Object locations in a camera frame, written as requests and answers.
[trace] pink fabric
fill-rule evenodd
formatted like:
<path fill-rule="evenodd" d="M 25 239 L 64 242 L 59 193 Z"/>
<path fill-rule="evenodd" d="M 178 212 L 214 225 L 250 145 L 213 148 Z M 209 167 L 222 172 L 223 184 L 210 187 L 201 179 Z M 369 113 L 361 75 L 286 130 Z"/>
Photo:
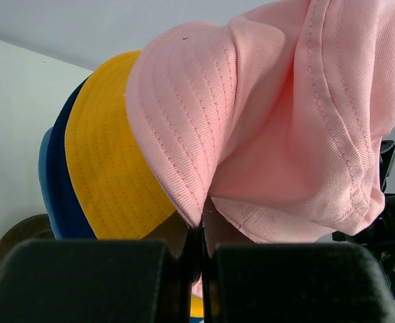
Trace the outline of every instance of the pink fabric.
<path fill-rule="evenodd" d="M 127 113 L 189 224 L 209 194 L 255 242 L 356 234 L 384 208 L 395 0 L 284 0 L 175 27 L 141 53 Z"/>

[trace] baseball cap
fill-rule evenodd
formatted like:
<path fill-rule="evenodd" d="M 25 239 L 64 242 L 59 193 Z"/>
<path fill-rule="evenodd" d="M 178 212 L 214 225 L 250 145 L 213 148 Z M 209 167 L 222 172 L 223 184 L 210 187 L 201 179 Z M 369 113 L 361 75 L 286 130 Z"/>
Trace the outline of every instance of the baseball cap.
<path fill-rule="evenodd" d="M 175 208 L 139 151 L 124 108 L 139 51 L 118 55 L 72 93 L 50 134 L 46 169 L 62 238 L 141 239 Z M 191 316 L 203 317 L 201 285 Z"/>
<path fill-rule="evenodd" d="M 394 123 L 395 0 L 284 0 L 103 64 L 65 154 L 97 238 L 140 239 L 175 210 L 197 227 L 209 195 L 254 242 L 313 242 L 381 213 Z"/>

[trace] metal bowl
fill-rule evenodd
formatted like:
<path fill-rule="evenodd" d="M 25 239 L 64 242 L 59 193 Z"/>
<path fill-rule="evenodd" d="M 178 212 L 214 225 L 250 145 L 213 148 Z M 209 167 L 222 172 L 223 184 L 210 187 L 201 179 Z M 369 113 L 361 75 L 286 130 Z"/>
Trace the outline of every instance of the metal bowl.
<path fill-rule="evenodd" d="M 28 239 L 53 238 L 54 234 L 47 214 L 35 215 L 19 222 L 0 239 L 0 270 L 6 256 L 20 242 Z"/>

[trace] ceiling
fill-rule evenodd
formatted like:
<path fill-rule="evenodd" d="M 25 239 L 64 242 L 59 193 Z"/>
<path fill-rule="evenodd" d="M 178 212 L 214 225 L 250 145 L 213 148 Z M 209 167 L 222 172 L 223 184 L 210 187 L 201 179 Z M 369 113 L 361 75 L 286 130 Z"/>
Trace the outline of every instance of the ceiling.
<path fill-rule="evenodd" d="M 224 24 L 265 0 L 0 0 L 0 40 L 95 69 L 183 22 Z"/>

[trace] yellow cap brim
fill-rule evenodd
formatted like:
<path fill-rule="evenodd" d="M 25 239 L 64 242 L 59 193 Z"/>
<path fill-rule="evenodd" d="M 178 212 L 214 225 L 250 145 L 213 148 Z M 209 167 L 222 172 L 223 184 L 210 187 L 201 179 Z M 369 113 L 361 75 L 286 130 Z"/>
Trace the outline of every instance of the yellow cap brim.
<path fill-rule="evenodd" d="M 71 183 L 98 239 L 141 239 L 175 211 L 127 120 L 124 93 L 139 53 L 114 57 L 88 78 L 65 131 Z M 203 317 L 194 296 L 191 316 Z"/>

